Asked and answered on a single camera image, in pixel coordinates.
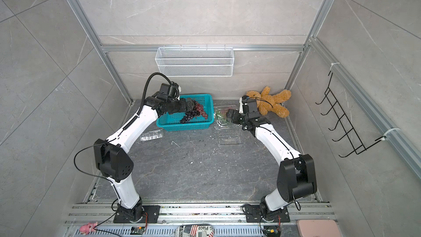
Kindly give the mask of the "dark purple grape bunch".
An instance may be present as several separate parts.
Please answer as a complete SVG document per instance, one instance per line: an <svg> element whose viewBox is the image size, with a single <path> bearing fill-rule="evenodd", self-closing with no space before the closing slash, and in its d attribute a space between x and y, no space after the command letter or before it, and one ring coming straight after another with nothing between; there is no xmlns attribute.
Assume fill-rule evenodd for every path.
<svg viewBox="0 0 421 237"><path fill-rule="evenodd" d="M200 116L198 111L195 109L195 104L198 103L197 101L194 102L194 107L190 111L186 112L184 117L180 120L181 124L189 123L193 118Z"/></svg>

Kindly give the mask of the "green grape bunch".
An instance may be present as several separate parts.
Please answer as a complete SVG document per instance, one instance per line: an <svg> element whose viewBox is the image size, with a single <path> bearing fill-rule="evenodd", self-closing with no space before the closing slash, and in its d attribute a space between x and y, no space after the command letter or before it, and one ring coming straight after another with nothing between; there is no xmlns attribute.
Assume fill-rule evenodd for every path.
<svg viewBox="0 0 421 237"><path fill-rule="evenodd" d="M227 119L227 110L216 110L215 118L220 121L225 121Z"/></svg>

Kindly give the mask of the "red grape bunch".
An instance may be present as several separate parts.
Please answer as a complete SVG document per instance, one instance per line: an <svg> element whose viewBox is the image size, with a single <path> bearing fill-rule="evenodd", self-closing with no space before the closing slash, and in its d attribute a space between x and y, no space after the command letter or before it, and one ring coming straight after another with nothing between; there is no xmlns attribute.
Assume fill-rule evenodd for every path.
<svg viewBox="0 0 421 237"><path fill-rule="evenodd" d="M205 112L204 107L200 103L195 104L195 109L198 111L198 113L204 117L206 120L208 119L208 114Z"/></svg>

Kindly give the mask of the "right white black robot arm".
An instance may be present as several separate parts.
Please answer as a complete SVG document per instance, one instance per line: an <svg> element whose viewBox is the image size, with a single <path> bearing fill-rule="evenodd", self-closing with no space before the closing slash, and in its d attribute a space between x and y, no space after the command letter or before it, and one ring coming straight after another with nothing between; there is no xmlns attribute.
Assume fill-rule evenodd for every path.
<svg viewBox="0 0 421 237"><path fill-rule="evenodd" d="M276 189L263 197L260 208L265 216L272 215L318 190L315 161L290 146L271 122L258 110L257 100L244 95L239 110L230 109L227 119L249 131L269 150L278 164Z"/></svg>

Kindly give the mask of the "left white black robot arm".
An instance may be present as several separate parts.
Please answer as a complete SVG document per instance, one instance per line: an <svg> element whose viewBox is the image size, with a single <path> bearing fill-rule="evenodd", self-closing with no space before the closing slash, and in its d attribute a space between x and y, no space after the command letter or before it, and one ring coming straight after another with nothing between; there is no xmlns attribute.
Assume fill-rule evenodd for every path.
<svg viewBox="0 0 421 237"><path fill-rule="evenodd" d="M98 139L94 143L96 167L111 183L124 211L133 211L140 206L140 196L132 180L134 163L128 153L146 128L160 116L184 113L193 108L194 102L181 98L180 91L175 82L161 84L160 90L145 98L123 127L106 140Z"/></svg>

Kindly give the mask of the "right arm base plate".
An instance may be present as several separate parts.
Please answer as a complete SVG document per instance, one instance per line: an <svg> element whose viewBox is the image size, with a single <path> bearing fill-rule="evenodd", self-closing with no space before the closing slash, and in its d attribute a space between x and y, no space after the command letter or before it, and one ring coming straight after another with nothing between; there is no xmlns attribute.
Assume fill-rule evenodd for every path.
<svg viewBox="0 0 421 237"><path fill-rule="evenodd" d="M287 208L270 211L264 203L260 203L259 205L244 204L242 210L248 223L262 221L287 223L291 221Z"/></svg>

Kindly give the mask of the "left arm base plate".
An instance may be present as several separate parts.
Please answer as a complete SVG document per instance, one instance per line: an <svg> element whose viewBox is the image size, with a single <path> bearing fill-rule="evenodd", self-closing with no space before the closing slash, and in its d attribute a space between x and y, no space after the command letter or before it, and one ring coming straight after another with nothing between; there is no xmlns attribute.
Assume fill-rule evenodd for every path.
<svg viewBox="0 0 421 237"><path fill-rule="evenodd" d="M117 208L114 223L157 223L160 206L135 206L127 209L122 206Z"/></svg>

